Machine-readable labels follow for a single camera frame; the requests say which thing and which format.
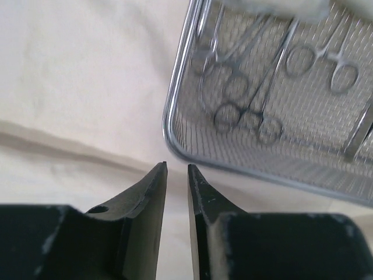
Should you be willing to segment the beige cloth wrap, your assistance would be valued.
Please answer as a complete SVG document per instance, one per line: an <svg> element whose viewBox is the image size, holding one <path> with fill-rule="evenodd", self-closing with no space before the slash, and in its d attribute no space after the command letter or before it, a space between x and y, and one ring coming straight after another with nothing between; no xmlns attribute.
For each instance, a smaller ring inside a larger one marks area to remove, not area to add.
<svg viewBox="0 0 373 280"><path fill-rule="evenodd" d="M1 201L89 209L168 166L165 215L187 215L187 165L163 115L190 1L1 2ZM372 208L198 164L249 212Z"/></svg>

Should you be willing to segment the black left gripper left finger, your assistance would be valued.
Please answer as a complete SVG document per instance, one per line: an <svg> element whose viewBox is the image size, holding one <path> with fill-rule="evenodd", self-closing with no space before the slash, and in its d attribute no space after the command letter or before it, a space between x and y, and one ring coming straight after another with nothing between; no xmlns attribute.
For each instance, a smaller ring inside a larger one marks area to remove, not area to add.
<svg viewBox="0 0 373 280"><path fill-rule="evenodd" d="M87 212L1 205L1 278L155 279L166 188L160 162Z"/></svg>

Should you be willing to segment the steel mesh instrument tray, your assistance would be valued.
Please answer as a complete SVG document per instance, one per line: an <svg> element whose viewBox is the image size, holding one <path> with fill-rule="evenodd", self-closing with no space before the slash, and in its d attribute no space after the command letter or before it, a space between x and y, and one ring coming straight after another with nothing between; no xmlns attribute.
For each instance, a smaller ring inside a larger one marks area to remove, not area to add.
<svg viewBox="0 0 373 280"><path fill-rule="evenodd" d="M163 115L163 135L180 158L247 174L328 197L372 205L372 23L333 2L329 16L316 24L275 17L241 64L249 76L249 95L239 98L244 84L236 81L228 94L248 105L277 48L288 33L265 114L283 123L272 145L257 141L245 117L228 133L218 132L214 111L223 102L222 89L231 74L216 65L259 15L251 16L213 1L191 1ZM321 48L341 21L353 22L343 56L354 61L360 75L347 92L333 94L329 83L333 62L320 59L299 78L286 73L286 58L297 44Z"/></svg>

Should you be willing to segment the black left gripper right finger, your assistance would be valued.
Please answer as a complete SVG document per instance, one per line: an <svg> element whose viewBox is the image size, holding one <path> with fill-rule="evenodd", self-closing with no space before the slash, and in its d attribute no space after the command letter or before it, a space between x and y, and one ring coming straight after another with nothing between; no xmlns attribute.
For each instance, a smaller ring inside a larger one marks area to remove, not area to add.
<svg viewBox="0 0 373 280"><path fill-rule="evenodd" d="M360 228L336 213L252 213L188 166L195 279L371 279Z"/></svg>

